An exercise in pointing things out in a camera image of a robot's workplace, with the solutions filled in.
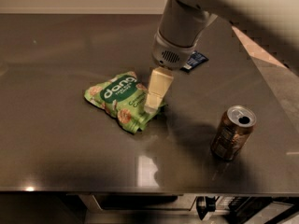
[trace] metal cylinder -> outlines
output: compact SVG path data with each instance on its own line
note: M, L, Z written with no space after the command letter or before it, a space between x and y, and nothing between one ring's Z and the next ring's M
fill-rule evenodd
M216 19L200 8L168 0L159 29L154 37L154 62L170 69L179 69L193 53L200 33Z
M248 108L235 105L221 118L215 138L211 144L214 155L231 161L245 145L256 124L254 113Z

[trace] snack bag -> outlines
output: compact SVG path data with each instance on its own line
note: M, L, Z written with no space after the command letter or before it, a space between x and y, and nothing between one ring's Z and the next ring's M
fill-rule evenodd
M156 116L144 111L147 88L136 77L135 72L127 72L113 79L90 87L84 97L93 105L104 109L111 117L116 118L122 128L130 133L144 130L148 121Z

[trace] metal table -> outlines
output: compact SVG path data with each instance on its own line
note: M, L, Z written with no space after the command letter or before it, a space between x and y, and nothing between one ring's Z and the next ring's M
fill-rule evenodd
M209 61L175 72L168 107L136 135L83 92L135 71L147 85L157 15L1 15L0 191L298 195L298 132L231 26L200 39ZM245 105L257 128L232 162L210 142Z

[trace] aluminum can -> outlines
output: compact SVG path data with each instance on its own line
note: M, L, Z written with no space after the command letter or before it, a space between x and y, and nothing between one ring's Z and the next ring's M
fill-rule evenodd
M214 155L232 161L249 139L255 127L256 117L248 108L235 105L221 118L215 138L211 144Z

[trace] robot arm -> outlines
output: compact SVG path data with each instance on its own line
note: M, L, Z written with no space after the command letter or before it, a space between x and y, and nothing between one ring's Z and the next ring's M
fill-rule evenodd
M183 66L214 14L246 31L299 75L299 0L168 0L154 39L155 63L171 70ZM147 112L158 108L172 80L163 68L151 74Z

